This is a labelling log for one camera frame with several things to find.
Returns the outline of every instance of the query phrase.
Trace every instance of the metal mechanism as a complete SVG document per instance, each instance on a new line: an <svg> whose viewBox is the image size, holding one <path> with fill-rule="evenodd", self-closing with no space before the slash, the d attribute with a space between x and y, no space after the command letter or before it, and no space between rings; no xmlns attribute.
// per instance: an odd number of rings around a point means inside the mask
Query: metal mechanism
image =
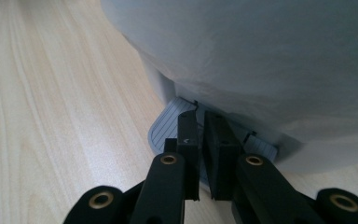
<svg viewBox="0 0 358 224"><path fill-rule="evenodd" d="M165 140L144 182L124 193L89 190L64 223L183 223L185 200L200 199L201 152L212 198L232 201L237 223L358 223L356 195L343 189L323 189L316 200L302 195L268 159L244 152L223 117L206 112L204 118L202 144L195 111L182 113L177 138Z"/></svg>

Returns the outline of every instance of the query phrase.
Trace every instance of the black plastic bracket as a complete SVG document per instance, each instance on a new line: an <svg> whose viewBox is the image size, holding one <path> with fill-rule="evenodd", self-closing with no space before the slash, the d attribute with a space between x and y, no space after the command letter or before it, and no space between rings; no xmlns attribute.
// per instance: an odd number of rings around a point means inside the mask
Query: black plastic bracket
<svg viewBox="0 0 358 224"><path fill-rule="evenodd" d="M131 224L183 223L185 168L185 159L178 153L162 153L153 159Z"/></svg>
<svg viewBox="0 0 358 224"><path fill-rule="evenodd" d="M261 223L324 223L266 158L238 158L237 178Z"/></svg>
<svg viewBox="0 0 358 224"><path fill-rule="evenodd" d="M316 209L329 223L358 223L358 197L343 189L322 189Z"/></svg>
<svg viewBox="0 0 358 224"><path fill-rule="evenodd" d="M195 110L179 115L176 148L186 160L186 199L199 200L201 152Z"/></svg>
<svg viewBox="0 0 358 224"><path fill-rule="evenodd" d="M205 112L202 147L212 198L231 200L241 144L222 116Z"/></svg>
<svg viewBox="0 0 358 224"><path fill-rule="evenodd" d="M121 190L100 186L87 191L66 217L64 224L124 223Z"/></svg>

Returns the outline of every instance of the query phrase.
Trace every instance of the screw hole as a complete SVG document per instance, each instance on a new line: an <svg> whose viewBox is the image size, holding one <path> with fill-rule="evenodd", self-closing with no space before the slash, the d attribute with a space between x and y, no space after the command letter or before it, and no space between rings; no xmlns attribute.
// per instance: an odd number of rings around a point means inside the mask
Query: screw hole
<svg viewBox="0 0 358 224"><path fill-rule="evenodd" d="M261 160L260 158L258 158L256 156L248 156L248 157L246 157L246 161L251 165L262 165L263 164L263 160Z"/></svg>
<svg viewBox="0 0 358 224"><path fill-rule="evenodd" d="M337 207L347 212L357 212L358 204L352 200L351 198L341 195L341 194L333 194L330 196L330 201Z"/></svg>
<svg viewBox="0 0 358 224"><path fill-rule="evenodd" d="M113 194L109 191L102 191L100 193L94 194L89 199L89 206L93 209L105 208L113 201Z"/></svg>
<svg viewBox="0 0 358 224"><path fill-rule="evenodd" d="M171 156L171 155L163 156L163 157L161 157L160 161L164 164L171 165L171 164L176 163L176 157Z"/></svg>

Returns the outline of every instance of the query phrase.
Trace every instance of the wooden floor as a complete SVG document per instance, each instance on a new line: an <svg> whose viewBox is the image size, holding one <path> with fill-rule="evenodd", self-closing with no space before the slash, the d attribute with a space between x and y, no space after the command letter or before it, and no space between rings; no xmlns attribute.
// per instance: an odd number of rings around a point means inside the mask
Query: wooden floor
<svg viewBox="0 0 358 224"><path fill-rule="evenodd" d="M0 1L0 223L62 223L88 189L142 181L162 109L98 0ZM358 195L358 165L285 175L311 197ZM234 222L229 203L200 197L186 203L186 223Z"/></svg>

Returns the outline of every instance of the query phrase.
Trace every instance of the white fabric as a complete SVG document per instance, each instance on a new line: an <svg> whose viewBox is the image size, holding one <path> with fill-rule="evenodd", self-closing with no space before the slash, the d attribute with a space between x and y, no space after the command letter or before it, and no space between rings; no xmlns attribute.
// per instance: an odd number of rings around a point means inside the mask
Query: white fabric
<svg viewBox="0 0 358 224"><path fill-rule="evenodd" d="M358 1L103 0L143 58L196 100L301 149L282 168L358 162Z"/></svg>

